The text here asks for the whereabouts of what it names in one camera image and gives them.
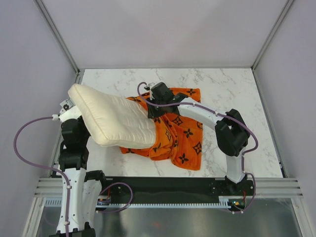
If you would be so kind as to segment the cream white pillow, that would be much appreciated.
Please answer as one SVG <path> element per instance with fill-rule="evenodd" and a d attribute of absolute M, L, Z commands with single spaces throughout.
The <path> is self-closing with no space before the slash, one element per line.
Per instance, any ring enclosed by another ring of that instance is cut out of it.
<path fill-rule="evenodd" d="M 98 145 L 146 149 L 155 144 L 155 123 L 137 102 L 82 84 L 72 85 L 68 95 Z"/>

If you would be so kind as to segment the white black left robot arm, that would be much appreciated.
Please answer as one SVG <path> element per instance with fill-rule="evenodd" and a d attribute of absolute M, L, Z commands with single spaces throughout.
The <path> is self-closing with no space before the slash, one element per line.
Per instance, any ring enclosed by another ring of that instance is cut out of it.
<path fill-rule="evenodd" d="M 90 134 L 82 118 L 62 122 L 59 169 L 63 193 L 57 237 L 94 237 L 93 220 L 99 195 L 108 189 L 101 170 L 87 171 Z"/>

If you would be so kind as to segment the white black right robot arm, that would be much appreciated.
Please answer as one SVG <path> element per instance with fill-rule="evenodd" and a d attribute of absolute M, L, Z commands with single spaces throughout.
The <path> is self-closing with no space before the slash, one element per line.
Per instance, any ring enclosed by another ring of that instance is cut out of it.
<path fill-rule="evenodd" d="M 193 119 L 215 131 L 217 146 L 226 156 L 226 190 L 232 195 L 241 192 L 247 180 L 244 154 L 251 133 L 240 113 L 235 109 L 218 112 L 182 92 L 175 94 L 163 82 L 150 83 L 144 89 L 149 92 L 146 99 L 149 118 L 175 114 Z"/>

